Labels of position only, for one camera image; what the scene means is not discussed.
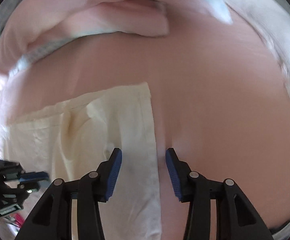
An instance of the pink bed sheet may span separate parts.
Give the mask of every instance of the pink bed sheet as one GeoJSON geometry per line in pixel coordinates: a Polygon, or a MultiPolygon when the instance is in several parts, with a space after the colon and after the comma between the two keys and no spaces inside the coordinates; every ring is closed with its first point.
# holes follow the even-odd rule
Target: pink bed sheet
{"type": "Polygon", "coordinates": [[[168,147],[209,179],[233,178],[266,224],[280,226],[290,219],[290,100],[278,63],[249,24],[231,14],[234,24],[224,25],[168,7],[166,37],[87,36],[19,72],[0,95],[0,154],[5,127],[24,114],[84,93],[147,82],[162,239],[182,238],[188,208],[173,195],[164,161],[168,147]]]}

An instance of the metal pin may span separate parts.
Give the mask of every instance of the metal pin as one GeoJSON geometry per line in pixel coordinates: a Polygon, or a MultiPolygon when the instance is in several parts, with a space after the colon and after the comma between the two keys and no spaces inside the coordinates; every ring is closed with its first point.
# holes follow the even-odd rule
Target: metal pin
{"type": "Polygon", "coordinates": [[[96,171],[92,171],[88,175],[90,178],[96,178],[98,176],[98,173],[96,171]]]}
{"type": "Polygon", "coordinates": [[[59,185],[61,185],[63,183],[63,180],[62,179],[56,179],[55,181],[54,181],[54,185],[55,186],[59,186],[59,185]]]}
{"type": "Polygon", "coordinates": [[[191,173],[189,173],[189,176],[192,178],[198,178],[199,174],[198,172],[192,171],[191,173]]]}
{"type": "Polygon", "coordinates": [[[226,179],[225,183],[228,185],[228,186],[232,186],[234,185],[234,181],[232,179],[226,179]]]}

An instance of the folded blanket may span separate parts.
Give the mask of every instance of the folded blanket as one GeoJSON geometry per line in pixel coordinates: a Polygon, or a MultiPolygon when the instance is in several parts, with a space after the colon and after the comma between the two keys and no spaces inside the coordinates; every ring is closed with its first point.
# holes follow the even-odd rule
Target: folded blanket
{"type": "Polygon", "coordinates": [[[0,89],[15,68],[27,67],[77,37],[117,31],[167,35],[165,4],[231,23],[223,0],[23,0],[0,37],[0,89]]]}

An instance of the pink fabric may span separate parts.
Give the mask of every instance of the pink fabric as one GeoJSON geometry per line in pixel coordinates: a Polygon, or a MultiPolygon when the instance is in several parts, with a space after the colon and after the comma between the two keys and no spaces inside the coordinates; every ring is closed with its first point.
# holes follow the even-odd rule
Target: pink fabric
{"type": "Polygon", "coordinates": [[[84,93],[147,82],[162,240],[182,239],[188,211],[173,193],[164,159],[168,147],[209,179],[233,178],[266,224],[280,226],[290,219],[290,100],[278,63],[257,33],[231,13],[234,24],[224,25],[168,7],[165,37],[87,36],[21,71],[0,95],[0,152],[4,129],[18,116],[84,93]]]}
{"type": "MultiPolygon", "coordinates": [[[[10,16],[0,38],[0,74],[8,75],[18,59],[46,37],[77,37],[84,32],[101,33],[101,28],[145,36],[168,33],[163,12],[153,7],[154,2],[147,1],[145,5],[122,1],[23,0],[10,16]]],[[[202,0],[157,1],[194,12],[208,12],[208,5],[202,0]]]]}

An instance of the cream fabric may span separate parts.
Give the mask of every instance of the cream fabric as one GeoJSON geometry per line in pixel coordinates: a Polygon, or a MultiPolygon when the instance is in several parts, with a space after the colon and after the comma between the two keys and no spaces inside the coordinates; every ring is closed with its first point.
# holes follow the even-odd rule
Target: cream fabric
{"type": "Polygon", "coordinates": [[[8,127],[4,153],[27,172],[45,170],[51,179],[69,181],[96,170],[114,147],[122,150],[123,161],[113,197],[100,203],[105,237],[160,239],[157,150],[147,83],[88,93],[23,116],[8,127]]]}

